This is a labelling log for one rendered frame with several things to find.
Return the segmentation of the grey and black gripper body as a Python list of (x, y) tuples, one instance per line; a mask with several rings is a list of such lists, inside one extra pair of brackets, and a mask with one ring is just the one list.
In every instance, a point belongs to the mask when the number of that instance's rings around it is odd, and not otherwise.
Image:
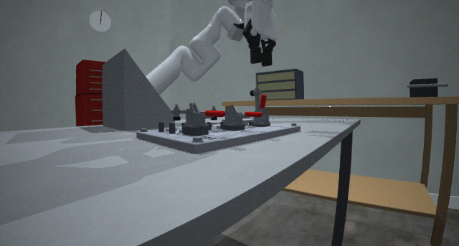
[[(246, 3), (244, 28), (251, 19), (251, 34), (260, 34), (260, 42), (267, 39), (276, 41), (278, 39), (277, 25), (273, 3), (269, 0), (252, 0)], [(261, 36), (262, 35), (262, 36)]]

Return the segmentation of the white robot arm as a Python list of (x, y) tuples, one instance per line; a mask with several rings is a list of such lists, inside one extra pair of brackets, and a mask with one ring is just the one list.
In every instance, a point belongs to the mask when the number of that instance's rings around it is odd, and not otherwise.
[[(227, 0), (244, 21), (246, 3), (252, 0)], [(244, 23), (227, 6), (222, 6), (212, 17), (209, 25), (201, 31), (189, 46), (177, 47), (173, 53), (146, 77), (159, 95), (179, 76), (180, 70), (192, 81), (200, 79), (221, 57), (214, 43), (221, 36), (221, 25), (229, 32), (228, 37), (240, 42), (243, 38)]]

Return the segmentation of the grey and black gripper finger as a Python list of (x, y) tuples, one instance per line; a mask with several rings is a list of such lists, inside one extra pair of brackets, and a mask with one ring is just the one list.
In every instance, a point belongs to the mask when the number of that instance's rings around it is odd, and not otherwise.
[[(262, 44), (262, 66), (270, 66), (272, 65), (272, 51), (273, 47), (276, 45), (275, 41), (268, 39), (268, 41), (261, 40)], [(265, 47), (265, 44), (268, 44)]]
[(256, 36), (252, 36), (250, 33), (251, 29), (252, 29), (252, 25), (251, 25), (251, 19), (250, 19), (242, 33), (247, 39), (249, 48), (251, 49), (250, 50), (250, 63), (255, 64), (255, 63), (262, 62), (261, 47), (259, 47), (260, 46), (260, 35), (257, 33)]

